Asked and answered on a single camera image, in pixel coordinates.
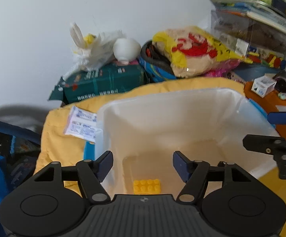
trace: green package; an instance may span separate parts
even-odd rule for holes
[[[61,100],[65,104],[82,101],[98,95],[128,92],[149,83],[149,79],[138,63],[117,66],[114,62],[98,71],[80,71],[66,81],[61,78],[49,100]]]

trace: small white box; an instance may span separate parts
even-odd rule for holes
[[[262,76],[254,80],[252,91],[264,98],[267,94],[275,89],[277,81],[267,76]]]

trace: plastic bag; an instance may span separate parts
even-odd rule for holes
[[[177,77],[198,76],[217,69],[221,62],[244,59],[196,26],[158,32],[153,44],[171,61]]]
[[[203,76],[223,77],[224,73],[235,69],[240,63],[241,63],[241,60],[227,60],[227,61],[220,62],[217,69],[212,69],[209,72],[205,73]]]
[[[98,70],[111,62],[114,59],[112,48],[115,41],[125,37],[120,30],[83,37],[76,23],[71,26],[70,33],[77,50],[74,51],[75,65],[63,76],[64,80],[78,71]]]

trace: blue gripper pad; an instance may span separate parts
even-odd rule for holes
[[[270,124],[286,125],[286,112],[269,113],[267,120]]]
[[[192,175],[192,173],[188,172],[188,163],[190,161],[187,157],[183,158],[181,155],[184,156],[180,152],[179,153],[177,151],[174,152],[173,166],[175,170],[177,171],[178,175],[180,176],[180,178],[182,179],[182,181],[186,183]]]
[[[99,182],[102,183],[113,166],[112,152],[106,151],[95,162],[98,163],[98,172],[95,175]]]

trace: yellow blanket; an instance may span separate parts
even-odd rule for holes
[[[77,107],[97,112],[101,106],[113,101],[126,99],[136,96],[147,95],[151,93],[175,92],[181,90],[195,90],[204,88],[230,88],[244,95],[244,86],[242,84],[230,81],[225,78],[194,78],[184,80],[166,81],[157,84],[148,84],[123,94],[114,94],[94,97],[75,103]],[[45,167],[52,161],[60,161],[62,166],[73,166],[83,159],[83,149],[85,141],[70,135],[64,135],[63,130],[67,122],[67,117],[72,104],[63,108],[50,111],[48,114],[42,133],[41,154],[38,158],[35,172]],[[286,203],[286,180],[278,178],[277,169],[260,179],[260,181],[280,196]],[[80,194],[76,182],[65,182],[66,188],[69,188]],[[286,237],[286,224],[281,232],[282,237]]]

